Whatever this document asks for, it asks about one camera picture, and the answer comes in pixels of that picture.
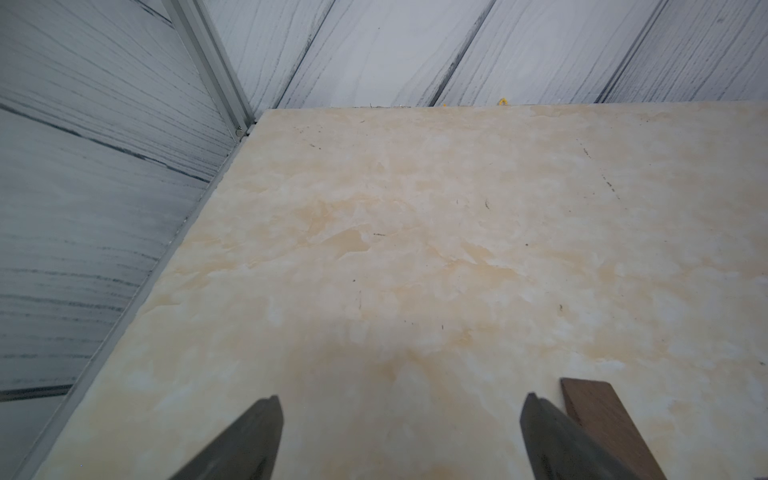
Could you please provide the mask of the brown slanted wooden block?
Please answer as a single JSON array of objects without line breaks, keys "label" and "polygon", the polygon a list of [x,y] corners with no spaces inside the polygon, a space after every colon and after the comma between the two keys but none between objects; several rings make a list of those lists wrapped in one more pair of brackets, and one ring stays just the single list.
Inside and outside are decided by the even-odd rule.
[{"label": "brown slanted wooden block", "polygon": [[638,479],[666,479],[613,386],[605,381],[561,378],[567,415]]}]

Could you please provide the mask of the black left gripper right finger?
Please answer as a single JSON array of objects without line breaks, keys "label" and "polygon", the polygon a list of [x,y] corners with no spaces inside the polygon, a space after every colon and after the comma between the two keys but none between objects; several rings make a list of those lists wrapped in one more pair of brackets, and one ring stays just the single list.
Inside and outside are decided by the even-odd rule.
[{"label": "black left gripper right finger", "polygon": [[535,479],[626,479],[627,466],[552,402],[527,394],[520,414]]}]

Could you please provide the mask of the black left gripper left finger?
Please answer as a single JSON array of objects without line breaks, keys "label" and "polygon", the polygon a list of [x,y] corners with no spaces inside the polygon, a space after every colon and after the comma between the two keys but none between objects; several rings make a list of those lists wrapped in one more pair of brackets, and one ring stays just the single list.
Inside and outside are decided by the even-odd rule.
[{"label": "black left gripper left finger", "polygon": [[259,399],[171,479],[270,479],[283,424],[279,397]]}]

